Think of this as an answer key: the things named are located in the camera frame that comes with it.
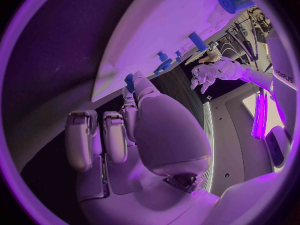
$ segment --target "black floor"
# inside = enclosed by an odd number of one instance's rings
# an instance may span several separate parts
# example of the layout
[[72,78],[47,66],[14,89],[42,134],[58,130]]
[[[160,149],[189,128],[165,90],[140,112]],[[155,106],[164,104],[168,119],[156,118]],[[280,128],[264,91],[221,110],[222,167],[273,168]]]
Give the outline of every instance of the black floor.
[[[203,103],[207,95],[216,98],[244,83],[216,81],[203,95],[200,93],[201,86],[195,90],[190,89],[193,66],[195,63],[178,66],[151,81],[163,94],[176,99],[189,109],[203,127]],[[119,111],[122,104],[122,96],[116,97],[97,109],[98,117],[101,119],[105,111]],[[65,132],[62,132],[43,147],[24,167],[21,176],[33,193],[62,220],[71,225],[87,224],[76,199],[76,172],[68,164],[64,136]]]

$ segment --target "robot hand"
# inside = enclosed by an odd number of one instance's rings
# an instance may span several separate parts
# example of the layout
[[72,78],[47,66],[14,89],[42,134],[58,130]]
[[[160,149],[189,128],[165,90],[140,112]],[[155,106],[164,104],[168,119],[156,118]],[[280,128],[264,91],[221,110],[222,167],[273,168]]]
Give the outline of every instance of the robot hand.
[[193,78],[191,79],[190,88],[193,90],[197,85],[203,84],[201,93],[204,94],[208,87],[215,82],[216,78],[237,80],[243,77],[245,71],[238,61],[223,57],[221,60],[209,65],[201,64],[195,66],[191,71]]

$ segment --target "purple light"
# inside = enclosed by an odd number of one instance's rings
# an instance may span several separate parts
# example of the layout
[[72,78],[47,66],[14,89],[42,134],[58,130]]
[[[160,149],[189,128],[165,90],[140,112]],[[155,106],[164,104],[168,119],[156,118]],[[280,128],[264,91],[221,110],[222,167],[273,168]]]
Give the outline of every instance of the purple light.
[[255,101],[255,114],[251,136],[257,139],[265,137],[268,114],[267,94],[257,94]]

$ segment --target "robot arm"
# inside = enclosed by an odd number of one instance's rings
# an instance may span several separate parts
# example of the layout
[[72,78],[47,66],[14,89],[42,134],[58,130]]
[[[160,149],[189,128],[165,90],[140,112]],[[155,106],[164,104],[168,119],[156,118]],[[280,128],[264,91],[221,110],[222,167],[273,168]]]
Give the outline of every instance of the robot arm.
[[273,95],[271,88],[272,78],[269,75],[261,71],[252,70],[250,67],[243,67],[238,61],[228,57],[223,57],[221,60],[209,65],[195,66],[191,73],[193,75],[191,89],[194,89],[199,84],[203,84],[201,88],[202,94],[215,82],[216,78],[219,78],[222,80],[241,79],[245,82],[252,82]]

